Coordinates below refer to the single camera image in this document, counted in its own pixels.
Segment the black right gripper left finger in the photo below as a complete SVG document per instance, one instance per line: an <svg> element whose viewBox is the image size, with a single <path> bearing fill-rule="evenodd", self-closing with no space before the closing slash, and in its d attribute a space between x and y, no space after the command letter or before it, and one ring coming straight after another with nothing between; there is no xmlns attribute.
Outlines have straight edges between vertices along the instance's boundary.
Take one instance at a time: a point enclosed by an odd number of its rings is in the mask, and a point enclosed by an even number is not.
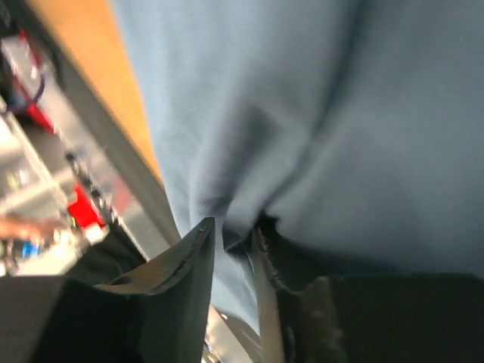
<svg viewBox="0 0 484 363"><path fill-rule="evenodd" d="M3 362L199 362L213 280L214 225L110 284L62 275L1 280Z"/></svg>

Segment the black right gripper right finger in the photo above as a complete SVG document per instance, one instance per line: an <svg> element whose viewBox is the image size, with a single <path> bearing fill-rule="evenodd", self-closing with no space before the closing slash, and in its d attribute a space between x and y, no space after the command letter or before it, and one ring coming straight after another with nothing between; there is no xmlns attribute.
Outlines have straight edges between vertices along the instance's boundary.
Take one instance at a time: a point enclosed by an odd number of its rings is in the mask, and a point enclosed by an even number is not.
<svg viewBox="0 0 484 363"><path fill-rule="evenodd" d="M264 362L481 362L483 282L326 275L269 226L251 237Z"/></svg>

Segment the blue-grey t-shirt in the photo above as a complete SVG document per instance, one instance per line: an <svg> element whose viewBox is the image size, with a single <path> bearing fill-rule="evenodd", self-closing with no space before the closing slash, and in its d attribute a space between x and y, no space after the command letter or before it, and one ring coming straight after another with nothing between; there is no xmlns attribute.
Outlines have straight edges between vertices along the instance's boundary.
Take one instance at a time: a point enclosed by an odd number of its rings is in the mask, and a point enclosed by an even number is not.
<svg viewBox="0 0 484 363"><path fill-rule="evenodd" d="M483 273L481 1L114 1L180 234L259 326L270 216L337 271Z"/></svg>

